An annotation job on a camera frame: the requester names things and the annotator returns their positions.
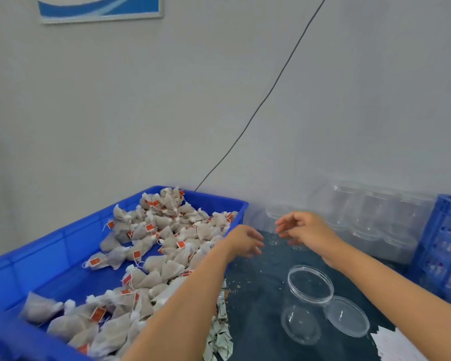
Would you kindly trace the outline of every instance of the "blue plastic tray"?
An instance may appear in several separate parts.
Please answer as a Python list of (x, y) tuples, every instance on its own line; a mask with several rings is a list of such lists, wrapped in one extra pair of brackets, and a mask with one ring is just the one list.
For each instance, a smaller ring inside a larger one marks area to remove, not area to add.
[(451, 303), (451, 195), (439, 195), (408, 278)]
[[(164, 187), (153, 186), (145, 192), (158, 194)], [(142, 193), (116, 204), (124, 210), (134, 210)], [(187, 190), (185, 200), (194, 208), (201, 207), (209, 214), (215, 211), (239, 212), (229, 230), (242, 223), (249, 205), (241, 200)], [(90, 358), (46, 334), (46, 324), (41, 328), (33, 327), (17, 316), (29, 291), (56, 301), (73, 299), (79, 305), (85, 303), (88, 295), (98, 296), (120, 286), (125, 267), (130, 264), (128, 261), (117, 271), (111, 267), (94, 272), (82, 268), (82, 263), (99, 251), (100, 242), (107, 236), (109, 230), (102, 229), (113, 218), (114, 206), (108, 206), (0, 256), (0, 360), (90, 361)], [(158, 255), (158, 248), (155, 245), (143, 258)]]

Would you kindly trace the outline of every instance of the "human arm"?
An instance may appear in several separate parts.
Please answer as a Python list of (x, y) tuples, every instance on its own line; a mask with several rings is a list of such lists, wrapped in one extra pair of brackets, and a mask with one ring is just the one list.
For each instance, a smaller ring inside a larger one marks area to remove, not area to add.
[(316, 214), (292, 212), (276, 224), (348, 277), (429, 361), (451, 361), (451, 304), (347, 244)]
[(234, 228), (150, 318), (122, 361), (200, 360), (227, 264), (237, 255), (260, 255), (262, 240), (251, 227)]

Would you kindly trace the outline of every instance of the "blue plastic crate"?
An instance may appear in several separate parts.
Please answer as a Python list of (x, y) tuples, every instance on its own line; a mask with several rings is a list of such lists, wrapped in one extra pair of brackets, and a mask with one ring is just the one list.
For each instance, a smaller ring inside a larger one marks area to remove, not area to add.
[(451, 303), (451, 196), (439, 195), (408, 278)]
[[(145, 192), (158, 194), (164, 187), (153, 186)], [(117, 204), (124, 210), (134, 210), (142, 193)], [(229, 230), (242, 223), (249, 205), (241, 200), (187, 190), (185, 200), (209, 214), (239, 212)], [(99, 251), (100, 242), (107, 236), (108, 230), (102, 229), (108, 219), (113, 218), (114, 206), (0, 256), (0, 360), (90, 361), (61, 340), (46, 334), (47, 324), (37, 328), (17, 317), (29, 291), (56, 301), (73, 299), (80, 305), (85, 303), (88, 295), (98, 296), (120, 286), (125, 267), (130, 264), (128, 261), (117, 271), (111, 267), (94, 272), (82, 268), (83, 262)], [(143, 258), (159, 255), (158, 248), (159, 245), (155, 245)]]

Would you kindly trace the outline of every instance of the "forearm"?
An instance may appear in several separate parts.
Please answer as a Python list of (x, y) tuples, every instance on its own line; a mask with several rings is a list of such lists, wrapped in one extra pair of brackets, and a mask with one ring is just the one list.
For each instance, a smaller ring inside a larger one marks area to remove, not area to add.
[(451, 361), (450, 304), (352, 247), (336, 263), (429, 361)]
[(200, 360), (229, 256), (225, 243), (217, 244), (149, 320), (122, 360)]

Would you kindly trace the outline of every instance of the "electrical wire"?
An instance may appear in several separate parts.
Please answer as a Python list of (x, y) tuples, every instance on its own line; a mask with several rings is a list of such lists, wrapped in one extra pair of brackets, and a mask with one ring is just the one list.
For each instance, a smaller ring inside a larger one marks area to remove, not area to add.
[(319, 10), (321, 9), (322, 5), (324, 4), (325, 0), (322, 0), (321, 5), (319, 5), (319, 7), (317, 8), (317, 10), (315, 11), (313, 17), (309, 20), (309, 22), (306, 25), (306, 28), (304, 29), (304, 31), (301, 34), (301, 37), (299, 38), (299, 40), (297, 41), (294, 49), (292, 50), (292, 53), (289, 55), (289, 58), (286, 61), (286, 64), (282, 67), (281, 72), (279, 73), (279, 75), (277, 76), (274, 84), (272, 85), (271, 89), (269, 90), (269, 92), (267, 93), (267, 95), (264, 97), (264, 99), (262, 100), (262, 102), (259, 104), (259, 106), (257, 107), (257, 109), (254, 111), (254, 114), (251, 116), (251, 118), (249, 119), (249, 121), (247, 122), (246, 127), (244, 128), (244, 130), (242, 131), (242, 133), (239, 135), (239, 137), (236, 139), (236, 141), (234, 142), (234, 144), (229, 148), (229, 150), (227, 151), (227, 153), (224, 155), (224, 157), (222, 157), (222, 159), (213, 167), (212, 170), (209, 171), (209, 173), (204, 177), (204, 179), (199, 183), (199, 185), (196, 187), (196, 189), (194, 191), (197, 191), (198, 188), (204, 183), (204, 181), (206, 180), (207, 177), (209, 177), (209, 175), (217, 168), (218, 165), (220, 165), (222, 163), (222, 161), (224, 160), (225, 157), (228, 156), (228, 154), (230, 153), (230, 151), (232, 151), (232, 148), (234, 148), (234, 146), (236, 145), (236, 143), (239, 141), (239, 139), (242, 137), (242, 135), (244, 134), (244, 132), (246, 131), (247, 127), (249, 126), (249, 124), (251, 123), (251, 121), (254, 119), (254, 116), (256, 116), (257, 112), (259, 111), (259, 109), (262, 107), (262, 105), (265, 103), (265, 101), (267, 100), (267, 98), (271, 95), (272, 91), (274, 90), (274, 88), (276, 87), (277, 82), (279, 81), (279, 78), (281, 78), (282, 76), (282, 72), (284, 72), (284, 70), (286, 69), (287, 65), (289, 64), (290, 59), (292, 58), (292, 56), (294, 55), (294, 52), (296, 51), (297, 47), (299, 46), (299, 43), (302, 40), (302, 37), (304, 37), (304, 34), (306, 34), (307, 29), (309, 28), (309, 25), (311, 25), (312, 21), (314, 20), (315, 16), (317, 15), (317, 13), (319, 12)]

